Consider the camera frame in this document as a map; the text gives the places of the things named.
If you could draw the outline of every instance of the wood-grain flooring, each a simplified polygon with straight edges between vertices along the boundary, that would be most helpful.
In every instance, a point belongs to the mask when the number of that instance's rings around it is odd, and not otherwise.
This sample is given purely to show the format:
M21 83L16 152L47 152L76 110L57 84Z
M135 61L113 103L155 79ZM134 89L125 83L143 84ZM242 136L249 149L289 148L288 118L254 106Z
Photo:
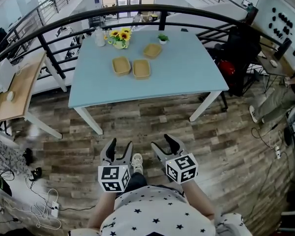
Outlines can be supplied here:
M67 107L69 93L53 92L34 96L29 111L62 133L63 139L58 140L45 132L35 133L32 125L23 119L11 122L10 126L16 142L22 148L33 149L36 159L33 167L43 169L40 184L46 191L50 188L58 190L62 208L87 208L96 204L101 193L96 181L99 153L113 137L117 138L120 153L129 141L134 143L134 152L143 155L144 174L150 184L168 183L150 143L154 141L165 147L163 134L177 136L195 155L199 163L196 182L212 199L217 210L241 213L254 236L268 236L278 227L280 213L288 209L286 194L294 188L291 178L295 177L295 152L279 137L278 131L283 130L285 121L270 132L272 144L274 141L282 144L281 151L286 153L280 160L260 139L252 137L251 129L258 125L252 122L248 106L262 92L263 85L256 83L242 98L227 95L229 109L226 113L221 112L222 101L218 98L193 123L188 118L199 106L200 94L88 107L89 113L104 130L102 136L93 132L73 109ZM67 235L71 229L85 227L91 213L90 210L61 211L62 228L52 231L38 229L36 219L29 214L8 211L22 218L22 226L37 236ZM1 224L0 231L15 227L11 223Z

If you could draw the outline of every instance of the black chair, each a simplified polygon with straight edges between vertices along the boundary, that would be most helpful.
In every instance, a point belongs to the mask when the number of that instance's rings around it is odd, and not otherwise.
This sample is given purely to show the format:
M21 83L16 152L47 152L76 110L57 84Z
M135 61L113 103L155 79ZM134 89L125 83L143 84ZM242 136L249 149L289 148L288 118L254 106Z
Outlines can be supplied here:
M220 61L224 60L233 64L235 68L232 77L226 78L224 76L230 88L229 93L236 96L243 96L245 93L244 77L246 76L247 68L261 51L259 41L260 35L257 32L249 26L242 26L230 29L227 43L215 45L216 65L218 66Z

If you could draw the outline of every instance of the gray pants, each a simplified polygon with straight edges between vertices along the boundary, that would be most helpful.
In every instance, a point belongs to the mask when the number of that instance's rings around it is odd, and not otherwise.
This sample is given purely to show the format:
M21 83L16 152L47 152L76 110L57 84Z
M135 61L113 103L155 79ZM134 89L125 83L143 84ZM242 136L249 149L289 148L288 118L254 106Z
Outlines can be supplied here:
M265 123L277 119L295 104L295 93L291 88L277 87L265 102L255 109L257 120Z

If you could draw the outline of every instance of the white box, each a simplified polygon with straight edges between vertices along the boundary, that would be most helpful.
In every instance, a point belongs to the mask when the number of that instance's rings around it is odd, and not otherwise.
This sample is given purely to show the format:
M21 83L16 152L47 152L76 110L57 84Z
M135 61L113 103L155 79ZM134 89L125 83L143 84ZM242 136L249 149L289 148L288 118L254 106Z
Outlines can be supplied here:
M194 179L198 174L198 163L193 154L166 161L166 175L181 184Z
M98 181L105 192L124 192L129 180L127 165L98 166Z

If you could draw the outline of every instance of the flower vase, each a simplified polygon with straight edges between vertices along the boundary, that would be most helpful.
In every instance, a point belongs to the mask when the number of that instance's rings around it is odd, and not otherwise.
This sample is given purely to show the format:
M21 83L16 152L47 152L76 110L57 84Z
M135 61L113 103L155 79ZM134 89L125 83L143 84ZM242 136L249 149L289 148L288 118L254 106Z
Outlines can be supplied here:
M125 49L128 48L129 46L129 41L125 41L125 43L123 43L122 41L116 41L113 46L117 49Z

